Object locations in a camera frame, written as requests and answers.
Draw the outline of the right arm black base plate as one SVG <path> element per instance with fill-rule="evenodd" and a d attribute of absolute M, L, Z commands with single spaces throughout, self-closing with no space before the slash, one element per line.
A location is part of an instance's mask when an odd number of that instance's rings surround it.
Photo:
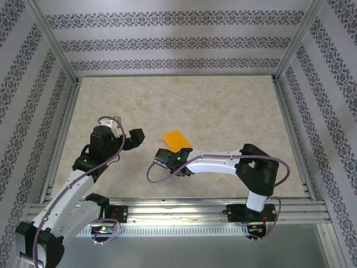
<path fill-rule="evenodd" d="M 277 217 L 277 210 L 274 204 L 265 204 L 261 212 L 256 212 L 247 208 L 245 204 L 228 204 L 226 210 L 229 222 L 252 223 L 273 222 Z"/>

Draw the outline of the aluminium cross rail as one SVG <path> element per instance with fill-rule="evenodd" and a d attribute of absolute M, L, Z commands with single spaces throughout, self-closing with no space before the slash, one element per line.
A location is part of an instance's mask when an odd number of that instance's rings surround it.
<path fill-rule="evenodd" d="M 308 198 L 282 198 L 281 224 L 331 223 L 324 201 Z M 244 198 L 127 198 L 110 200 L 112 205 L 126 205 L 128 225 L 200 225 L 224 224 L 228 204 L 245 204 Z"/>

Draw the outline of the grey metal panel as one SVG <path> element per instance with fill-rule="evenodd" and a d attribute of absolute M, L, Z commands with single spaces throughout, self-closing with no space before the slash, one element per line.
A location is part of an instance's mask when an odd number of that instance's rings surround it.
<path fill-rule="evenodd" d="M 244 236 L 77 237 L 57 268 L 346 268 L 315 224 L 281 224 L 262 242 Z"/>

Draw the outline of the aluminium frame post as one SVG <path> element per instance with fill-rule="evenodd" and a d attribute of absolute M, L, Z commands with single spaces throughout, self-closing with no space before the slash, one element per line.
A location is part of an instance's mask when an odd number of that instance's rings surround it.
<path fill-rule="evenodd" d="M 278 64 L 276 71 L 273 74 L 273 81 L 277 84 L 283 77 L 284 72 L 288 68 L 294 54 L 301 45 L 308 29 L 311 27 L 313 21 L 315 20 L 318 12 L 320 11 L 325 0 L 311 0 L 301 23 L 299 24 L 295 34 L 293 35 L 291 42 L 288 45 L 286 52 L 284 53 L 280 63 Z"/>
<path fill-rule="evenodd" d="M 37 0 L 23 0 L 26 8 L 28 9 L 31 17 L 34 19 L 36 25 L 40 29 L 42 35 L 44 36 L 49 48 L 52 50 L 56 58 L 58 59 L 61 67 L 63 68 L 65 74 L 70 79 L 73 84 L 78 82 L 78 77 L 75 74 L 73 67 L 67 58 L 65 51 L 60 45 L 53 29 L 51 28 L 46 16 L 41 11 L 41 8 Z"/>

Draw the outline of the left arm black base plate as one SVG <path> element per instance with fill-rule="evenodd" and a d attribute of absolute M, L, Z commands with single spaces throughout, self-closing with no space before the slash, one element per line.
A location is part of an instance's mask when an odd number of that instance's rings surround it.
<path fill-rule="evenodd" d="M 128 217 L 128 206 L 126 205 L 110 205 L 108 218 L 116 219 L 120 223 L 126 223 Z"/>

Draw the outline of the aluminium side rail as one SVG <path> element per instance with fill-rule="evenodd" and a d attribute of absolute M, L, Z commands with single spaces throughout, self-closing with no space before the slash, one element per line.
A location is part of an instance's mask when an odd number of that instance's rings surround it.
<path fill-rule="evenodd" d="M 301 146 L 299 143 L 299 136 L 298 136 L 298 132 L 296 131 L 297 129 L 295 128 L 294 117 L 289 108 L 289 102 L 285 98 L 284 92 L 280 84 L 276 81 L 273 75 L 271 76 L 271 79 L 272 79 L 272 83 L 274 86 L 274 90 L 282 113 L 284 125 L 287 130 L 288 138 L 290 140 L 292 152 L 295 158 L 297 170 L 299 172 L 302 184 L 306 187 L 307 196 L 311 199 L 311 201 L 318 201 L 319 198 L 316 195 L 315 188 L 313 186 L 311 176 L 308 170 L 308 166 L 305 162 L 303 151 L 301 150 Z"/>
<path fill-rule="evenodd" d="M 48 165 L 48 169 L 45 176 L 45 181 L 41 189 L 41 195 L 39 196 L 38 203 L 44 204 L 51 199 L 51 190 L 56 178 L 56 174 L 59 168 L 61 155 L 64 149 L 67 133 L 69 131 L 70 123 L 73 117 L 76 101 L 78 99 L 79 90 L 82 84 L 83 78 L 79 78 L 73 85 L 70 94 L 66 101 L 64 114 L 61 120 L 60 128 L 57 134 L 55 147 L 52 152 L 52 156 Z"/>

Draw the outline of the orange paper sheet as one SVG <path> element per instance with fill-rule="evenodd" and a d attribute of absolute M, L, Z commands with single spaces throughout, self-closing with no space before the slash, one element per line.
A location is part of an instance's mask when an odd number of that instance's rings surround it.
<path fill-rule="evenodd" d="M 191 148 L 190 142 L 179 130 L 164 134 L 163 139 L 168 149 L 172 152 L 179 152 L 181 149 Z"/>

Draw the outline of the small lit circuit board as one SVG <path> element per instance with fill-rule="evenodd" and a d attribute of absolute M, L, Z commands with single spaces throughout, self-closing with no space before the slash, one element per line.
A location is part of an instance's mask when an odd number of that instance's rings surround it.
<path fill-rule="evenodd" d="M 92 235 L 112 235 L 114 233 L 114 227 L 109 226 L 92 226 Z"/>
<path fill-rule="evenodd" d="M 253 235 L 263 235 L 266 232 L 266 226 L 264 224 L 253 224 L 247 225 L 248 233 L 252 233 Z"/>

